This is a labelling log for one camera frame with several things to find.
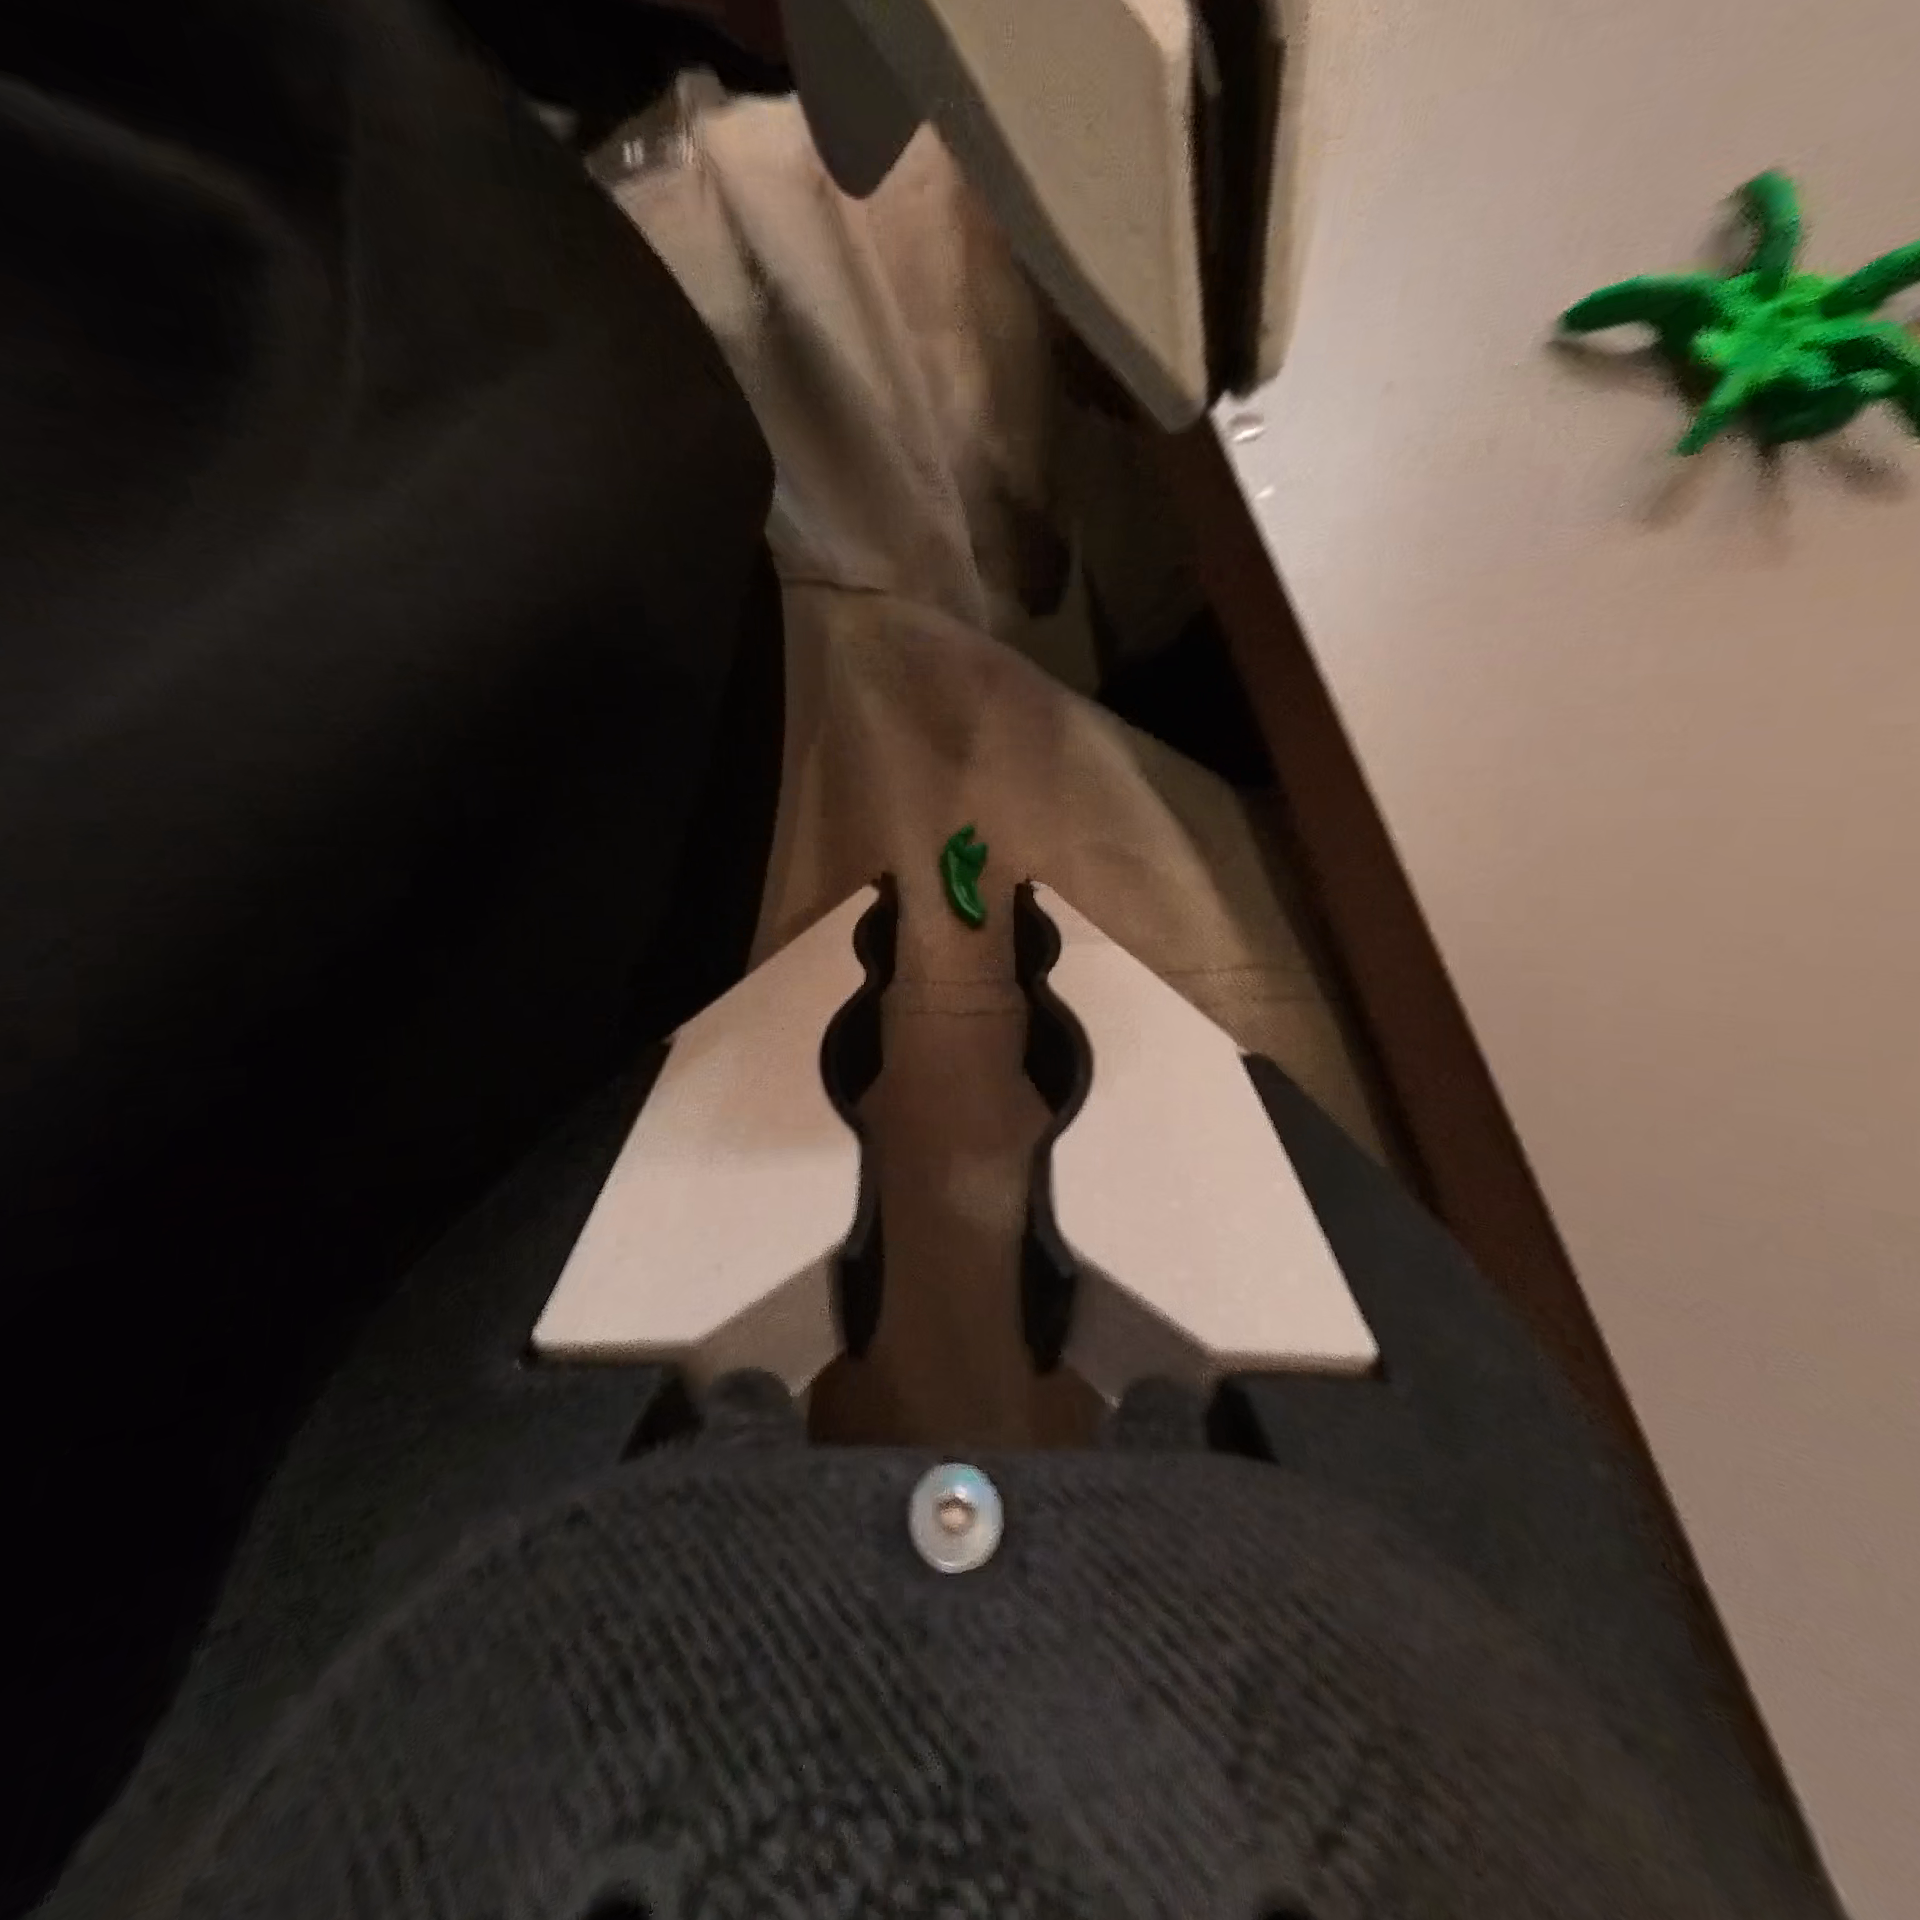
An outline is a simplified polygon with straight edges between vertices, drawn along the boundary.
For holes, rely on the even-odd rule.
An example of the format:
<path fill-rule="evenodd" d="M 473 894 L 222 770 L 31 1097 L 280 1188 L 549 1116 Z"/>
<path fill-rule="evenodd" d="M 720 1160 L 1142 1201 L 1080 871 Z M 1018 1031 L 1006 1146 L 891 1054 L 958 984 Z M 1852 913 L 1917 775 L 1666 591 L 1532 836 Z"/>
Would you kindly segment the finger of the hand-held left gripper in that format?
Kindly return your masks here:
<path fill-rule="evenodd" d="M 1194 5 L 1194 226 L 1211 398 L 1283 369 L 1299 308 L 1311 5 Z"/>
<path fill-rule="evenodd" d="M 945 130 L 1059 315 L 1162 429 L 1209 401 L 1190 5 L 930 5 Z"/>

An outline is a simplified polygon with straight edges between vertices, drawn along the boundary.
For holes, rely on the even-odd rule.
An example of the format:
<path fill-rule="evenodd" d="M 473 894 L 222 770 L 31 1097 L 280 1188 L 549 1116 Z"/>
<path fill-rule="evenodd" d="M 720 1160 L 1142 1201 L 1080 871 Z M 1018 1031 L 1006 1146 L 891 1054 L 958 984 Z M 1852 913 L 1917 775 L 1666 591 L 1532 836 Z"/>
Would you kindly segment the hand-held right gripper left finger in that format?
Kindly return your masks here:
<path fill-rule="evenodd" d="M 879 1324 L 881 1201 L 859 1103 L 881 1067 L 898 883 L 877 875 L 660 1049 L 529 1353 L 796 1400 Z"/>

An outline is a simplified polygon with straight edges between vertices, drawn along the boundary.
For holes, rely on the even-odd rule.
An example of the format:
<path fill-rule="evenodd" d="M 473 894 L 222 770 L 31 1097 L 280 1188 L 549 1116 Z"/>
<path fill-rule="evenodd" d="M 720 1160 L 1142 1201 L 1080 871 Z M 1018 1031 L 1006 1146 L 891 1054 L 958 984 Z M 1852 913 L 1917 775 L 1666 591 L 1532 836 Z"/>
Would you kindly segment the green spiky plant base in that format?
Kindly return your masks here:
<path fill-rule="evenodd" d="M 1845 273 L 1804 265 L 1804 197 L 1780 172 L 1742 183 L 1746 247 L 1729 267 L 1622 278 L 1574 302 L 1557 335 L 1640 326 L 1692 401 L 1674 458 L 1729 431 L 1763 446 L 1813 445 L 1873 408 L 1893 408 L 1917 435 L 1917 322 L 1890 320 L 1917 290 L 1917 243 Z"/>

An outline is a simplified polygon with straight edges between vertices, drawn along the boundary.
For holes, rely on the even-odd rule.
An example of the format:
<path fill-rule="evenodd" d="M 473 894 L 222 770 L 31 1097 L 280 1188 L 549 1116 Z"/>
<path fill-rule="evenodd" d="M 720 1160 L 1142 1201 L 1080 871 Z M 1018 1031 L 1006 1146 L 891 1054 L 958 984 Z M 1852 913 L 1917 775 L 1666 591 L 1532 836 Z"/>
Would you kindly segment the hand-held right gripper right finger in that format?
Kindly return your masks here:
<path fill-rule="evenodd" d="M 1377 1338 L 1260 1091 L 1274 1065 L 1043 883 L 1017 888 L 1024 1072 L 1044 1103 L 1024 1213 L 1034 1373 L 1365 1378 Z"/>

